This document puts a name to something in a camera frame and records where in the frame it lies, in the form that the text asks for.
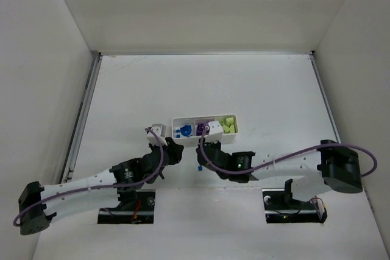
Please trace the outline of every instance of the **white box wall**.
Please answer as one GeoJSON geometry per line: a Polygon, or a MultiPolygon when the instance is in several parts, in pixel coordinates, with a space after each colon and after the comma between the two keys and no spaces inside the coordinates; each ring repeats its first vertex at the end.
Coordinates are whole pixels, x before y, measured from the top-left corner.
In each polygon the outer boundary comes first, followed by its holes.
{"type": "Polygon", "coordinates": [[[65,159],[91,54],[64,0],[0,0],[1,259],[31,259],[38,235],[12,220],[28,182],[65,159]]]}

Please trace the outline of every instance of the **black base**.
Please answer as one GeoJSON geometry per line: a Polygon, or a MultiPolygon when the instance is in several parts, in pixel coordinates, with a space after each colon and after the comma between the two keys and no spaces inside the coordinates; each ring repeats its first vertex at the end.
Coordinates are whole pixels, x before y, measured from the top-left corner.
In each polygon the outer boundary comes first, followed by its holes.
{"type": "Polygon", "coordinates": [[[321,219],[310,202],[286,200],[284,190],[263,191],[265,218],[267,223],[324,223],[326,211],[321,219]]]}
{"type": "Polygon", "coordinates": [[[100,209],[97,223],[106,225],[154,223],[155,190],[137,191],[136,195],[137,200],[134,204],[121,210],[110,210],[111,214],[105,209],[100,209]],[[141,207],[136,212],[136,218],[133,219],[138,201],[141,202],[141,207]]]}

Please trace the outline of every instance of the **white arm segment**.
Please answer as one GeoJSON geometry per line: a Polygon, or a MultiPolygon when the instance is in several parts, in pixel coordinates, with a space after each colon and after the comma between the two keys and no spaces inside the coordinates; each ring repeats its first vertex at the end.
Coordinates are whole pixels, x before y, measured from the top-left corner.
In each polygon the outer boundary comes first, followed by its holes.
{"type": "MultiPolygon", "coordinates": [[[[105,170],[89,178],[71,181],[65,184],[46,185],[44,186],[44,191],[41,193],[41,199],[73,189],[115,183],[116,180],[114,175],[110,173],[109,170],[105,170]]],[[[57,213],[51,221],[51,223],[54,223],[64,217],[82,213],[84,211],[105,207],[117,207],[119,204],[118,196],[116,188],[95,189],[75,193],[48,201],[45,203],[46,209],[44,210],[44,213],[47,216],[57,213]]]]}
{"type": "Polygon", "coordinates": [[[299,201],[307,202],[319,194],[331,191],[331,188],[325,184],[321,172],[303,162],[321,164],[321,153],[312,152],[296,156],[281,163],[262,167],[253,172],[252,175],[259,180],[279,176],[302,176],[293,179],[291,185],[292,198],[299,201]]]}
{"type": "Polygon", "coordinates": [[[304,202],[331,190],[331,187],[325,185],[320,172],[313,172],[310,176],[294,179],[291,184],[292,199],[304,202]]]}

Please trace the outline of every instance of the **cable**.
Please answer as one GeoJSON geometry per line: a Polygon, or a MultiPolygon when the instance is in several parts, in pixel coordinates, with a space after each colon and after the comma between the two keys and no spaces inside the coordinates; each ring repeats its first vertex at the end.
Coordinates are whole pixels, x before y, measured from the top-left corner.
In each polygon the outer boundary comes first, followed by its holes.
{"type": "Polygon", "coordinates": [[[274,210],[274,211],[275,211],[276,213],[279,213],[279,214],[283,215],[283,216],[295,216],[295,215],[297,215],[298,213],[300,213],[301,209],[298,210],[296,213],[280,213],[280,212],[277,211],[277,210],[274,210]]]}
{"type": "Polygon", "coordinates": [[[317,207],[317,202],[314,201],[314,198],[310,199],[310,203],[313,204],[316,212],[317,212],[317,216],[319,218],[319,220],[321,220],[321,212],[319,210],[319,208],[317,207]]]}
{"type": "Polygon", "coordinates": [[[15,227],[20,227],[20,223],[18,223],[18,220],[20,218],[22,218],[22,216],[24,216],[27,212],[29,212],[29,210],[31,210],[32,208],[40,205],[40,204],[43,204],[43,203],[46,203],[48,201],[51,201],[51,200],[54,200],[54,199],[57,199],[59,197],[64,197],[64,196],[67,196],[67,195],[71,195],[71,194],[75,194],[75,193],[79,193],[79,192],[85,192],[85,191],[89,191],[89,190],[99,190],[99,189],[105,189],[105,188],[132,188],[132,187],[137,187],[147,181],[149,181],[151,178],[153,178],[154,176],[156,176],[161,167],[163,166],[163,162],[164,162],[164,150],[163,150],[163,145],[161,143],[161,139],[157,136],[156,133],[153,132],[153,130],[149,129],[149,128],[145,128],[145,131],[146,132],[150,132],[154,138],[157,140],[157,143],[158,143],[158,147],[160,148],[160,162],[156,168],[156,170],[154,170],[154,172],[146,177],[145,179],[142,179],[141,181],[138,181],[138,182],[135,182],[135,183],[128,183],[128,184],[111,184],[111,185],[96,185],[96,186],[91,186],[91,187],[84,187],[84,188],[79,188],[79,189],[73,189],[73,190],[68,190],[68,191],[65,191],[65,192],[62,192],[62,193],[58,193],[56,195],[52,195],[52,196],[49,196],[45,199],[42,199],[38,202],[35,202],[33,204],[31,204],[30,206],[28,206],[26,209],[22,210],[16,217],[15,219],[13,220],[13,225],[15,227]]]}
{"type": "Polygon", "coordinates": [[[133,213],[133,217],[132,217],[132,219],[130,219],[130,223],[133,223],[133,220],[137,217],[137,212],[138,212],[138,210],[140,210],[140,208],[141,208],[141,200],[138,200],[136,207],[135,207],[135,210],[134,210],[134,213],[133,213]]]}
{"type": "Polygon", "coordinates": [[[108,208],[108,207],[101,208],[101,210],[104,210],[105,212],[107,212],[112,217],[114,216],[114,214],[110,211],[110,208],[108,208]]]}
{"type": "Polygon", "coordinates": [[[298,150],[297,152],[293,152],[293,153],[290,153],[289,155],[285,155],[285,156],[282,156],[280,158],[277,158],[275,159],[274,161],[269,161],[268,163],[264,163],[264,164],[261,164],[257,167],[251,167],[250,169],[246,169],[246,170],[236,170],[236,171],[232,171],[232,170],[225,170],[225,169],[222,169],[218,166],[216,166],[212,161],[210,161],[210,159],[206,156],[206,153],[205,153],[205,150],[204,150],[204,139],[205,139],[205,135],[206,135],[206,131],[208,130],[208,126],[204,127],[204,130],[202,132],[202,136],[200,137],[200,152],[202,153],[202,156],[203,158],[205,159],[205,161],[214,169],[214,170],[217,170],[218,172],[221,172],[223,174],[227,174],[227,175],[244,175],[244,174],[250,174],[252,172],[254,172],[255,170],[258,170],[258,169],[261,169],[262,167],[266,167],[266,166],[270,166],[272,164],[275,164],[275,163],[279,163],[281,161],[285,161],[285,160],[288,160],[289,158],[292,158],[294,156],[297,156],[297,155],[301,155],[303,153],[307,153],[307,152],[310,152],[312,150],[318,150],[318,149],[327,149],[329,147],[348,147],[350,149],[357,149],[357,150],[360,150],[361,152],[364,152],[366,153],[367,155],[369,155],[371,158],[372,158],[372,161],[374,163],[374,165],[372,166],[372,169],[369,170],[368,172],[362,174],[360,177],[363,178],[363,177],[366,177],[372,173],[375,172],[375,170],[377,169],[378,167],[378,161],[377,161],[377,158],[374,156],[374,154],[372,152],[370,152],[369,150],[367,149],[364,149],[360,146],[356,146],[356,145],[353,145],[353,144],[349,144],[349,143],[328,143],[328,144],[319,144],[318,146],[311,146],[311,147],[308,147],[306,149],[302,149],[302,150],[298,150]]]}

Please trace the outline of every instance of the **rectangular opening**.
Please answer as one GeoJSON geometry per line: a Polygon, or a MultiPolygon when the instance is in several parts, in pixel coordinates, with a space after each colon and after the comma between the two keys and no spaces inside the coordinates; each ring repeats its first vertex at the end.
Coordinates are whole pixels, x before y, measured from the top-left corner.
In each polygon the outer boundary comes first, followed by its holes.
{"type": "Polygon", "coordinates": [[[137,200],[121,210],[99,210],[98,224],[106,225],[144,225],[154,223],[155,190],[137,191],[137,200]]]}

